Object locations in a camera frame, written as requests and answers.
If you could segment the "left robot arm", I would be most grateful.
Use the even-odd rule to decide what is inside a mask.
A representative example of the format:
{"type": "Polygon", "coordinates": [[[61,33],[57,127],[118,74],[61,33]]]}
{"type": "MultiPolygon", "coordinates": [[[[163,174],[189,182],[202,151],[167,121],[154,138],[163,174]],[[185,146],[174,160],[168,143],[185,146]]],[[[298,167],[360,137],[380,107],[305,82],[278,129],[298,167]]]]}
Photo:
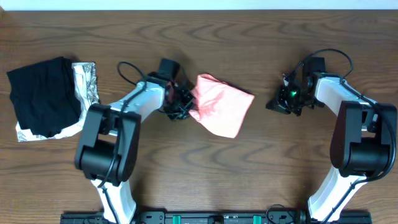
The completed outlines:
{"type": "Polygon", "coordinates": [[[163,58],[158,70],[144,74],[122,99],[91,105],[81,132],[74,164],[96,187],[103,211],[65,213],[61,223],[134,223],[137,204],[129,178],[137,161],[141,123],[158,111],[171,120],[187,119],[193,107],[188,80],[174,60],[163,58]]]}

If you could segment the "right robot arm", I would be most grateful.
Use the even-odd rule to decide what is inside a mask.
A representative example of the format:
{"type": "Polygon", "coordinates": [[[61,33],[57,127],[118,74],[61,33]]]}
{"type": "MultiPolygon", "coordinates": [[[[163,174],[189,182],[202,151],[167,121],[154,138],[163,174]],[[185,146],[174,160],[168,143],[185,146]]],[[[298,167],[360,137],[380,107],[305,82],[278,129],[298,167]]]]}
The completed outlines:
{"type": "Polygon", "coordinates": [[[330,143],[331,168],[320,188],[309,197],[307,211],[294,223],[359,222],[358,215],[341,212],[354,194],[369,182],[385,177],[397,155],[397,108],[378,103],[352,88],[345,77],[328,73],[323,57],[308,56],[299,63],[302,79],[291,71],[266,108],[300,116],[304,107],[327,106],[336,115],[330,143]]]}

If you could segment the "pink printed t-shirt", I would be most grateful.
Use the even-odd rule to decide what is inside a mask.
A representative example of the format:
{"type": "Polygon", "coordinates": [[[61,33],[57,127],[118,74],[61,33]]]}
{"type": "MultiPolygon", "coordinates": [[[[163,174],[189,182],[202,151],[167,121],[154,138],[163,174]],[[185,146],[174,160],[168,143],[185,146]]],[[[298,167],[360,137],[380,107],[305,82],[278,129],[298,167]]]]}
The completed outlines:
{"type": "Polygon", "coordinates": [[[190,116],[214,135],[235,138],[254,95],[239,90],[208,73],[197,76],[192,90],[194,107],[190,116]]]}

